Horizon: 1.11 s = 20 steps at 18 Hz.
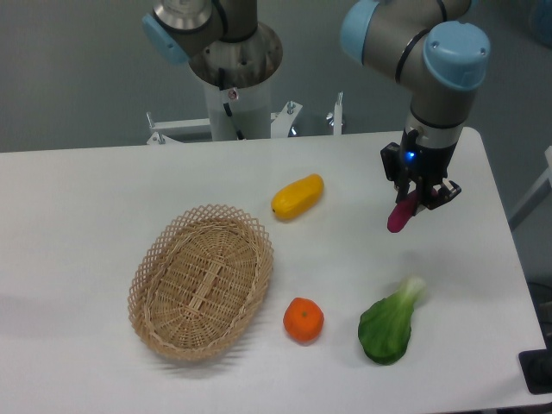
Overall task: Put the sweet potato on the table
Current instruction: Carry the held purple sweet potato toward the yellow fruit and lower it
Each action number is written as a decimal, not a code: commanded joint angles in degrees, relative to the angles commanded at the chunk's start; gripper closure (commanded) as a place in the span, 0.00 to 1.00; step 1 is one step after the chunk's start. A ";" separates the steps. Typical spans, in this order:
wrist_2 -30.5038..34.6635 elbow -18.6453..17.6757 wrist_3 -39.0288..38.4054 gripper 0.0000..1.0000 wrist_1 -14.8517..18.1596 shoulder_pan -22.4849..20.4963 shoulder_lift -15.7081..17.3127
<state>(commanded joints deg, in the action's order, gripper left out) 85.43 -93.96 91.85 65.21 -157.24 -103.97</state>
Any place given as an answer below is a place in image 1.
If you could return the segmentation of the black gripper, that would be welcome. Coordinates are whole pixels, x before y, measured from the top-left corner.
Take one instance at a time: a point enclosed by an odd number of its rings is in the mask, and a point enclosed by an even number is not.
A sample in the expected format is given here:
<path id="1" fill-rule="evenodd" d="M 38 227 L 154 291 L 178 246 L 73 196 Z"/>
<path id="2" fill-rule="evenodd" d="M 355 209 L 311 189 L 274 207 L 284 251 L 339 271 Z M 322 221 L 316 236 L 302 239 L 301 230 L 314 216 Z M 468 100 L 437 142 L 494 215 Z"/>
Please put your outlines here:
<path id="1" fill-rule="evenodd" d="M 455 145 L 430 148 L 422 144 L 422 134 L 413 129 L 404 131 L 401 142 L 391 142 L 380 151 L 386 177 L 397 191 L 395 203 L 416 193 L 412 213 L 434 210 L 461 193 L 461 187 L 448 178 L 449 162 Z"/>

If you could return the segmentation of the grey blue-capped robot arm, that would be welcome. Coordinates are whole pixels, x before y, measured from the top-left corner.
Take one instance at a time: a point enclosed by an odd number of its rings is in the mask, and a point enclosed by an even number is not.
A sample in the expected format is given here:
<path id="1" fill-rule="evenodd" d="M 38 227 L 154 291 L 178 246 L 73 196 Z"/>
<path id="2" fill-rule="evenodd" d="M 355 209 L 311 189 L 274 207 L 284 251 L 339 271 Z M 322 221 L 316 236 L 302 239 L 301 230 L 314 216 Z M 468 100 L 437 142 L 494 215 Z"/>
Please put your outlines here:
<path id="1" fill-rule="evenodd" d="M 450 201 L 460 187 L 448 166 L 486 76 L 486 34 L 461 22 L 470 1 L 359 1 L 340 32 L 343 52 L 411 91 L 400 143 L 381 152 L 399 210 L 415 215 Z M 279 37 L 254 1 L 157 1 L 141 21 L 154 48 L 212 85 L 226 140 L 253 139 L 238 97 L 268 81 L 282 60 Z"/>

